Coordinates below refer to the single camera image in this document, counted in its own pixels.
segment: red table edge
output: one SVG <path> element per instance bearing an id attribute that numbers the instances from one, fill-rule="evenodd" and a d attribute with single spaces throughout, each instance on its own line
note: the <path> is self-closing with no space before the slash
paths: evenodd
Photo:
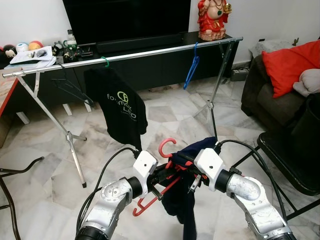
<path id="1" fill-rule="evenodd" d="M 15 87 L 16 87 L 16 85 L 17 85 L 18 82 L 19 82 L 19 80 L 16 78 L 16 79 L 14 80 L 14 83 L 12 84 L 12 86 L 11 86 L 8 94 L 6 95 L 6 97 L 5 97 L 2 105 L 1 105 L 1 107 L 0 107 L 0 117 L 1 117 L 2 113 L 4 112 L 5 107 L 6 107 L 7 103 L 8 103 L 8 101 L 9 101 L 12 93 L 14 92 Z"/>

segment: black t-shirt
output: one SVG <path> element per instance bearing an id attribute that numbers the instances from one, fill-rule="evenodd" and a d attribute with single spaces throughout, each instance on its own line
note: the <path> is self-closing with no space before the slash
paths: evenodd
<path id="1" fill-rule="evenodd" d="M 84 81 L 88 97 L 101 106 L 110 136 L 142 150 L 140 135 L 146 133 L 148 122 L 140 96 L 112 68 L 89 69 Z"/>

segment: television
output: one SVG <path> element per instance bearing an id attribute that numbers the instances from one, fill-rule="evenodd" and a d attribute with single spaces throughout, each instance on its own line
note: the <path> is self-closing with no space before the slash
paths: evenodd
<path id="1" fill-rule="evenodd" d="M 191 0 L 63 0 L 78 45 L 184 33 Z"/>

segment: red statue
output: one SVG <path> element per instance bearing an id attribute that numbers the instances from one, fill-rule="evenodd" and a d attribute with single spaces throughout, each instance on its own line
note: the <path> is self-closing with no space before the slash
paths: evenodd
<path id="1" fill-rule="evenodd" d="M 205 41 L 223 39 L 226 35 L 224 23 L 232 12 L 231 4 L 226 0 L 200 0 L 198 8 L 199 38 Z"/>

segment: white pillow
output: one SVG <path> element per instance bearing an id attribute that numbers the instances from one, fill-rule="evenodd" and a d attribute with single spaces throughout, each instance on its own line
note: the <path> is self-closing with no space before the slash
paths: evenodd
<path id="1" fill-rule="evenodd" d="M 293 89 L 304 97 L 320 93 L 320 69 L 308 69 L 301 73 L 299 81 L 293 84 Z"/>

